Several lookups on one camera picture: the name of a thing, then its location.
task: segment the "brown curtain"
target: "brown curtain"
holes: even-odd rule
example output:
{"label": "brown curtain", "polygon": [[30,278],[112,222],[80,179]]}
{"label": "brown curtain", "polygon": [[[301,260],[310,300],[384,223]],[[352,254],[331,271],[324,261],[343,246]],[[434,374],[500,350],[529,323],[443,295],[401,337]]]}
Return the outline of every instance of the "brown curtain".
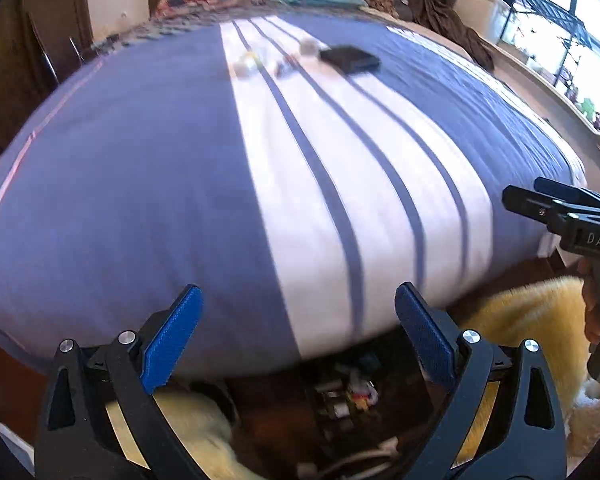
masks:
{"label": "brown curtain", "polygon": [[452,9],[456,0],[409,0],[413,21],[463,47],[481,67],[493,72],[493,59],[480,36]]}

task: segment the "metal screw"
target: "metal screw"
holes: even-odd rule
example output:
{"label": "metal screw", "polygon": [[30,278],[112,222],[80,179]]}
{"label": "metal screw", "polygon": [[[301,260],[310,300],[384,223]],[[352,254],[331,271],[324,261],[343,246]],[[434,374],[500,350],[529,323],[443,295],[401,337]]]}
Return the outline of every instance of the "metal screw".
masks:
{"label": "metal screw", "polygon": [[118,342],[123,345],[131,344],[136,340],[136,334],[131,332],[131,330],[125,330],[122,334],[118,336]]}
{"label": "metal screw", "polygon": [[525,341],[525,348],[530,352],[537,352],[540,349],[540,345],[533,339],[527,339]]}
{"label": "metal screw", "polygon": [[60,343],[59,349],[61,352],[67,353],[74,347],[74,342],[71,339],[65,339]]}
{"label": "metal screw", "polygon": [[465,330],[462,332],[462,337],[468,343],[477,343],[480,341],[480,334],[478,334],[475,330]]}

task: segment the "bed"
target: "bed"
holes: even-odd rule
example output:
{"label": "bed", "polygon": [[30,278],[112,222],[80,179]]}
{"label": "bed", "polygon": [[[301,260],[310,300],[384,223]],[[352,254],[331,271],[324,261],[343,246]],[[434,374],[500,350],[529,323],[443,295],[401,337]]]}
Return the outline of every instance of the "bed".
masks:
{"label": "bed", "polygon": [[[505,186],[585,184],[515,94],[395,23],[274,3],[178,19],[75,73],[0,158],[0,345],[35,368],[66,337],[139,328],[187,283],[205,306],[184,376],[341,350],[396,326],[404,281],[444,308],[547,253],[541,225],[504,211]],[[306,38],[381,67],[301,57],[276,76]],[[267,62],[238,77],[253,49]]]}

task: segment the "fur rug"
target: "fur rug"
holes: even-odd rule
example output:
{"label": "fur rug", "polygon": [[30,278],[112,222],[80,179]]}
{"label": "fur rug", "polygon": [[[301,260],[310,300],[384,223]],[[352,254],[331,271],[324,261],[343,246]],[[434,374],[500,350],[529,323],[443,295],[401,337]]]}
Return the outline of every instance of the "fur rug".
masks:
{"label": "fur rug", "polygon": [[[600,437],[600,391],[587,381],[589,343],[584,336],[582,281],[559,278],[489,298],[463,328],[477,330],[493,343],[518,346],[527,338],[540,343],[564,415],[570,472]],[[485,392],[474,425],[458,455],[470,460],[484,433],[496,394]],[[229,442],[231,426],[216,404],[199,394],[159,390],[155,399],[165,418],[212,480],[264,480],[236,460]],[[146,466],[117,403],[107,406],[113,428],[129,460]]]}

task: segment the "hand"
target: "hand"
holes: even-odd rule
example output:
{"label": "hand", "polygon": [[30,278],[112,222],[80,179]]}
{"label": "hand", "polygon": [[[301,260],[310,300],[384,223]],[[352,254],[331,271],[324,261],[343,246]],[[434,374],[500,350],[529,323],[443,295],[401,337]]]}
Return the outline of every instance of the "hand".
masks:
{"label": "hand", "polygon": [[587,339],[600,343],[600,307],[596,306],[596,282],[591,273],[591,263],[583,258],[578,263],[578,272],[585,275],[582,285],[582,299],[587,307],[584,315],[584,333]]}

